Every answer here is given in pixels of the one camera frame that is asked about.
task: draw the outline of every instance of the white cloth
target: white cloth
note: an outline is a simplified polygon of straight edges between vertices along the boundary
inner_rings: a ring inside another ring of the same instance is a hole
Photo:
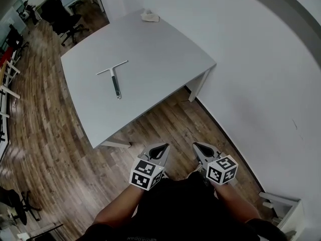
[[[159,16],[146,9],[141,15],[141,19],[146,22],[159,22]]]

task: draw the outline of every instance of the floor plank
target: floor plank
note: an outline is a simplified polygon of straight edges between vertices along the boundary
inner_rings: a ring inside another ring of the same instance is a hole
[[[108,24],[96,4],[85,2],[78,10],[81,23],[90,29],[78,35],[78,41]],[[67,240],[79,237],[95,215],[127,187],[138,153],[156,142],[170,143],[167,173],[176,180],[184,179],[197,166],[194,141],[211,143],[231,154],[240,164],[237,190],[263,218],[272,217],[272,211],[262,207],[259,186],[236,151],[204,110],[195,101],[188,102],[186,90],[174,93],[115,134],[132,142],[129,149],[92,149],[60,61],[72,44],[69,41],[62,47],[45,21],[31,30],[27,40],[30,46],[17,64],[21,75],[12,84],[21,99],[10,96],[11,144],[0,164],[0,184],[17,192],[31,190],[32,202],[43,209],[39,222],[28,215],[27,231],[59,221]]]

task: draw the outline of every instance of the black and white marker cube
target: black and white marker cube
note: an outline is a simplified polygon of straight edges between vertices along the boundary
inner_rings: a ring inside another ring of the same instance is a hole
[[[136,158],[131,168],[129,183],[150,190],[160,182],[164,171],[162,166]]]
[[[216,184],[223,185],[235,178],[238,167],[237,162],[228,155],[209,163],[206,177]]]

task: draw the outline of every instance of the black shirt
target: black shirt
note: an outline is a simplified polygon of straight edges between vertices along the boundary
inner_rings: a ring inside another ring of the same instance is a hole
[[[162,179],[146,191],[137,214],[122,228],[105,224],[90,226],[78,241],[96,240],[246,240],[285,241],[274,225],[260,219],[241,223],[214,196],[198,173],[182,181]]]

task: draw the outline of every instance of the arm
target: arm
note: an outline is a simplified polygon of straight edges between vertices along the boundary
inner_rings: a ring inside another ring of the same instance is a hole
[[[131,219],[143,194],[143,189],[133,185],[128,186],[115,200],[98,213],[93,224],[103,223],[111,227],[124,225]]]
[[[217,185],[213,182],[217,197],[221,200],[231,215],[240,222],[248,222],[251,219],[260,219],[260,215],[256,208],[240,196],[235,189],[228,184]]]

